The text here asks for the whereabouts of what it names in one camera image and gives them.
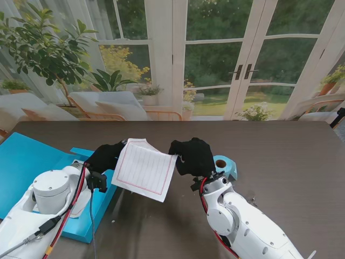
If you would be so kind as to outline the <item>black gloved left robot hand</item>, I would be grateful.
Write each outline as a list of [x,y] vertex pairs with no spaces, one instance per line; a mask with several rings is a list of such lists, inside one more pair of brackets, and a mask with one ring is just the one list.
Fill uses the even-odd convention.
[[85,161],[84,165],[90,172],[97,172],[99,174],[102,174],[109,169],[115,170],[120,153],[126,144],[127,140],[122,140],[113,145],[101,145]]

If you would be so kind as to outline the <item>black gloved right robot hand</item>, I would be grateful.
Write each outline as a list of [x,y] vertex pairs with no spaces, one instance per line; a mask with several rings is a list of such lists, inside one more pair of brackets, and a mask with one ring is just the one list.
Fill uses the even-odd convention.
[[174,140],[168,154],[177,155],[176,168],[180,175],[210,177],[216,171],[210,145],[202,139]]

